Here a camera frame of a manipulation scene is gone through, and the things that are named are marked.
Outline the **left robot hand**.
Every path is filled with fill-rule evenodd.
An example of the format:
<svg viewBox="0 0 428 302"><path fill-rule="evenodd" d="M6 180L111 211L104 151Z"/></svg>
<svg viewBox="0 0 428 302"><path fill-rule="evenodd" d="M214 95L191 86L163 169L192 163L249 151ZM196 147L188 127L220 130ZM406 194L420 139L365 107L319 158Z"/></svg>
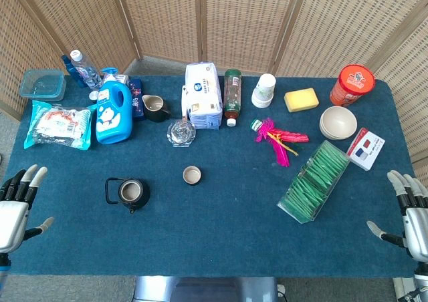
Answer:
<svg viewBox="0 0 428 302"><path fill-rule="evenodd" d="M28 229L27 220L38 188L47 174L47 167L36 164L22 169L1 186L1 254L18 249L23 241L44 233L54 222L47 218L39 226Z"/></svg>

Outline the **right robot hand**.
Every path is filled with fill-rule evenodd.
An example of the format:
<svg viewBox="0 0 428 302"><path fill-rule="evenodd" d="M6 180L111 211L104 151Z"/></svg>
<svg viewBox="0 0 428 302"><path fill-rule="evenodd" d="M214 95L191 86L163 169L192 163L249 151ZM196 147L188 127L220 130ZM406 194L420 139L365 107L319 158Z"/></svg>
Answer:
<svg viewBox="0 0 428 302"><path fill-rule="evenodd" d="M383 241L407 250L419 263L427 262L427 189L422 183L408 174L396 170L387 173L392 184L404 226L404 235L399 237L381 230L373 221L366 225L373 235Z"/></svg>

